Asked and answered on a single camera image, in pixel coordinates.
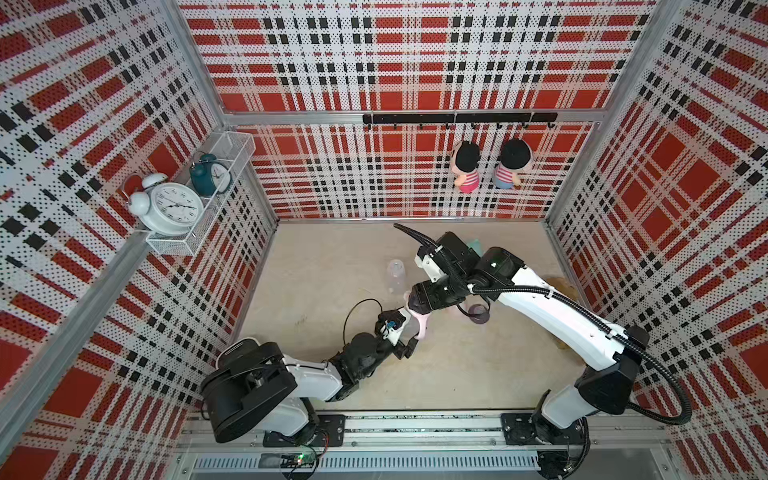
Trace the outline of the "mint green bottle cap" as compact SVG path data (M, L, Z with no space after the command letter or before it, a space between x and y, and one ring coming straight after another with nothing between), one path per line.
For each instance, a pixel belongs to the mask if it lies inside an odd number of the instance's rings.
M481 245L481 242L478 239L472 240L468 243L468 247L473 250L478 256L482 256L484 254L484 249Z

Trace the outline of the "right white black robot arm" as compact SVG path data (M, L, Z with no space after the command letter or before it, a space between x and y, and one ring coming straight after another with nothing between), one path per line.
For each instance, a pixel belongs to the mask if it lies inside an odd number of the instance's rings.
M434 240L405 225L397 228L419 243L415 263L428 277L414 285L406 298L405 315L419 325L416 340L426 336L432 313L461 308L468 297L478 296L488 304L498 302L526 315L584 362L584 373L573 384L556 394L543 394L529 420L533 438L550 443L575 425L584 427L594 413L622 415L632 410L673 426L691 420L688 394L671 371L648 353L649 335L643 328L622 327L599 317L506 249L491 247L479 255L452 232ZM662 415L632 402L643 366L669 384L680 405L678 414Z

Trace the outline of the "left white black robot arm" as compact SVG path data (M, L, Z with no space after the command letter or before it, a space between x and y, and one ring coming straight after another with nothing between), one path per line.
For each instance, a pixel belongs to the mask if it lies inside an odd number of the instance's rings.
M354 393L389 357L409 358L421 338L407 341L408 330L381 323L373 333L359 333L331 359L308 362L282 352L275 342L244 338L225 350L215 370L201 384L202 413L215 441L232 442L254 429L294 442L319 428L313 399L337 402Z

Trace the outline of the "pink bottle handle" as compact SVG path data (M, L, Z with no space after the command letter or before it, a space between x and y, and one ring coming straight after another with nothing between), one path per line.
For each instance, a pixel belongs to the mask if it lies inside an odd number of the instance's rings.
M404 309L408 312L408 330L418 328L418 331L414 335L417 341L421 341L425 338L427 332L428 319L431 314L431 309L426 300L423 300L415 289L404 295L405 305Z

